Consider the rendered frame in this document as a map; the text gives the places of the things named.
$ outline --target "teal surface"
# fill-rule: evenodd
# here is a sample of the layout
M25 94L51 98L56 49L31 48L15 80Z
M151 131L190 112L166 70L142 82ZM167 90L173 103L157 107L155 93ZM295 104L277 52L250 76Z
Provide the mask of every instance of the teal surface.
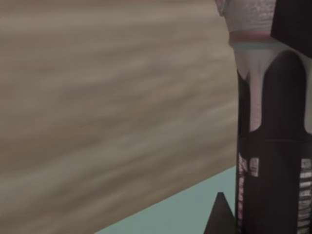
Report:
M203 234L216 194L224 192L233 210L234 190L230 168L96 234Z

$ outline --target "black plastic part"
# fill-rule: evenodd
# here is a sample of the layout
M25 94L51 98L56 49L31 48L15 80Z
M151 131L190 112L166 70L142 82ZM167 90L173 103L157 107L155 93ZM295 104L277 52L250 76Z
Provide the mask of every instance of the black plastic part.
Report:
M259 167L258 176L249 167L245 174L239 231L296 234L301 160L312 158L312 136L304 127L306 71L295 52L284 51L276 57L264 76L261 126L250 133L245 121L250 118L245 104L250 104L247 84L239 76L238 151L247 165L258 158Z
M235 219L223 193L218 193L204 234L235 234Z
M276 0L271 36L312 58L312 1Z

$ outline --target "wooden surface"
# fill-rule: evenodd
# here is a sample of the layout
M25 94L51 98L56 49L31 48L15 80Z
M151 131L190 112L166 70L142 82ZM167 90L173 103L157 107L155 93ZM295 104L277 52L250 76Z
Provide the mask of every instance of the wooden surface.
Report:
M214 4L86 2L0 0L1 234L91 234L234 164Z

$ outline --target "wood grain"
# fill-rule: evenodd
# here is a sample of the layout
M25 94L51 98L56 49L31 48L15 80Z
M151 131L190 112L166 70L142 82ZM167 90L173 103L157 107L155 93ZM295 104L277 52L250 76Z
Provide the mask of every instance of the wood grain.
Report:
M234 164L225 24L189 2L0 1L0 233L91 234Z

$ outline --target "dark triangular object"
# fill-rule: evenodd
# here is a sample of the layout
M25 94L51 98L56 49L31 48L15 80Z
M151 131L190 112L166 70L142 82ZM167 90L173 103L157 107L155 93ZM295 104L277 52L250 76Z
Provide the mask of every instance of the dark triangular object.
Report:
M224 193L218 193L204 234L235 234L235 218Z

